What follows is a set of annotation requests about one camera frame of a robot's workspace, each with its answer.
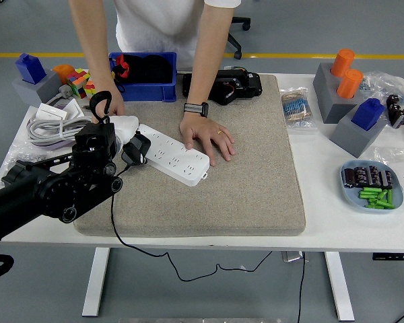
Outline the person's right hand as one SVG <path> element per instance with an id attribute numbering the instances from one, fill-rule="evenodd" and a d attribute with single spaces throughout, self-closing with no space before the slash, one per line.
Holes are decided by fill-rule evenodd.
<path id="1" fill-rule="evenodd" d="M 108 109 L 108 115 L 117 115 L 117 116 L 122 116 L 125 115 L 125 104 L 122 98 L 121 93 L 119 92 L 118 88 L 116 87 L 114 81 L 112 79 L 107 79 L 106 81 L 96 81 L 93 80 L 96 93 L 99 93 L 101 91 L 108 91 L 112 95 L 112 100 Z M 104 107 L 106 104 L 106 100 L 103 100 L 96 105 L 96 114 L 99 117 L 103 117 L 105 115 L 104 113 Z M 93 123 L 98 123 L 98 119 L 94 116 L 94 113 L 92 113 L 92 122 Z"/>

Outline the person's left hand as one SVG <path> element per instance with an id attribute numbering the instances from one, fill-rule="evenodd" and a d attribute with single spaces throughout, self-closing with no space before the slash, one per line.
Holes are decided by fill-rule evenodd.
<path id="1" fill-rule="evenodd" d="M 222 157 L 227 162 L 230 162 L 232 156 L 236 154 L 232 134 L 226 127 L 210 118 L 194 112 L 185 112 L 179 129 L 186 149 L 193 148 L 195 139 L 201 142 L 205 154 L 209 157 L 211 166 L 216 165 L 213 145 L 219 149 Z"/>

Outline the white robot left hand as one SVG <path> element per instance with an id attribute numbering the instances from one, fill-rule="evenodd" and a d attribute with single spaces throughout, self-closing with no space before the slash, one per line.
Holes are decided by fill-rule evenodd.
<path id="1" fill-rule="evenodd" d="M 147 163 L 146 154 L 151 141 L 139 130 L 139 119 L 136 116 L 111 116 L 114 125 L 116 152 L 128 166 Z"/>

